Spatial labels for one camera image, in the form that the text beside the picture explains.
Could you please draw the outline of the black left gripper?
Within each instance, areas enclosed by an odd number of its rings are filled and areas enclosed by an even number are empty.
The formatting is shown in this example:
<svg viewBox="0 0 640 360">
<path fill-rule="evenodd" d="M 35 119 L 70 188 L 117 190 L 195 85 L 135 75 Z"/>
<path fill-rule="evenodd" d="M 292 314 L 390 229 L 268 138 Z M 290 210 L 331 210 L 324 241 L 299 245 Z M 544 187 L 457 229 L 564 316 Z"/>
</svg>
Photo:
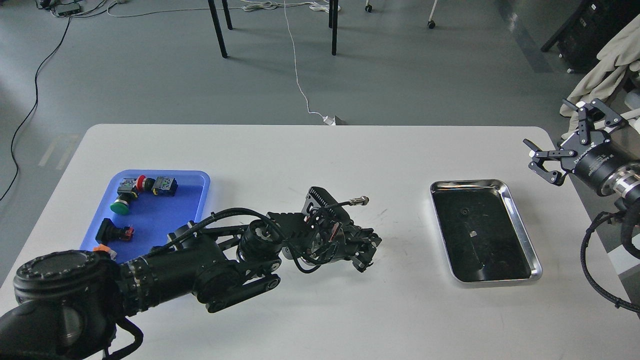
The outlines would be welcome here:
<svg viewBox="0 0 640 360">
<path fill-rule="evenodd" d="M 304 224 L 300 234 L 300 260 L 306 265 L 351 261 L 359 272 L 373 264 L 381 237 L 373 228 L 354 224 Z"/>
</svg>

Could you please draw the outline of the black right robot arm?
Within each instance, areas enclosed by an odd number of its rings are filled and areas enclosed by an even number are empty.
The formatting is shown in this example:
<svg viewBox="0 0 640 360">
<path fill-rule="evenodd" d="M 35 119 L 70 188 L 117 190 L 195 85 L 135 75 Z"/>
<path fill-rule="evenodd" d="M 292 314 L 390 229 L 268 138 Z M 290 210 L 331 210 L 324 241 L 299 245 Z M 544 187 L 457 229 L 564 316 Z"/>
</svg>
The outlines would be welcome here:
<svg viewBox="0 0 640 360">
<path fill-rule="evenodd" d="M 564 99 L 563 105 L 576 114 L 576 129 L 552 150 L 542 150 L 524 139 L 530 148 L 528 166 L 552 185 L 561 186 L 571 174 L 597 196 L 616 197 L 617 212 L 600 212 L 586 229 L 579 250 L 580 264 L 595 292 L 616 308 L 638 313 L 638 304 L 610 293 L 594 279 L 587 266 L 586 250 L 600 225 L 619 224 L 619 244 L 608 251 L 608 257 L 618 275 L 627 271 L 639 273 L 639 158 L 612 140 L 618 130 L 639 129 L 639 110 L 619 114 L 598 98 L 576 104 Z"/>
</svg>

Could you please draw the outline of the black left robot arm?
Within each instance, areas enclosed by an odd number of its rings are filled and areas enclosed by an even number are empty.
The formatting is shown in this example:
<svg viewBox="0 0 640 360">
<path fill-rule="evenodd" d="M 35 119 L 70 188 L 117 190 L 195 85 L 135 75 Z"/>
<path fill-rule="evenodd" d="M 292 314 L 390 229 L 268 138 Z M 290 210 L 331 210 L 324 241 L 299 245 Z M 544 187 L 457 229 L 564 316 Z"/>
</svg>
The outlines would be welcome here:
<svg viewBox="0 0 640 360">
<path fill-rule="evenodd" d="M 1 358 L 82 360 L 102 352 L 121 360 L 144 339 L 130 317 L 187 294 L 215 313 L 269 292 L 281 282 L 281 255 L 305 274 L 340 260 L 364 272 L 382 240 L 355 225 L 345 207 L 368 202 L 338 202 L 313 186 L 300 212 L 213 212 L 121 264 L 107 249 L 35 257 L 14 276 L 18 306 L 1 317 Z"/>
</svg>

